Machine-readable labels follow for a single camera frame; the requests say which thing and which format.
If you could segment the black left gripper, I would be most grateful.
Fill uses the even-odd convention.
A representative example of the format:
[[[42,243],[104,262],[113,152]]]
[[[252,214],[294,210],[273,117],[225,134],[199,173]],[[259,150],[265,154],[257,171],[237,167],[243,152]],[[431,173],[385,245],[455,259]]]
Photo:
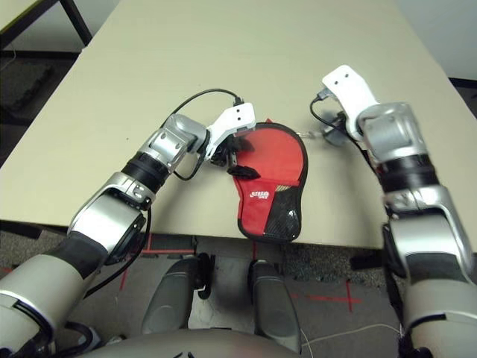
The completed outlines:
[[[249,166],[235,165],[236,153],[254,152],[252,143],[245,136],[229,135],[215,150],[210,159],[214,166],[229,167],[227,173],[238,179],[257,179],[260,174]]]

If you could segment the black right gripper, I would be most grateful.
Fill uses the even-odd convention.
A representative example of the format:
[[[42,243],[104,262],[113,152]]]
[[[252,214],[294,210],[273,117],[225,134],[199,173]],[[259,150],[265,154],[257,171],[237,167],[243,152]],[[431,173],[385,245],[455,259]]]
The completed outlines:
[[[346,130],[347,117],[344,111],[340,111],[332,120],[332,126],[324,125],[321,128],[323,138],[331,145],[341,146],[345,143],[352,142],[352,138]]]

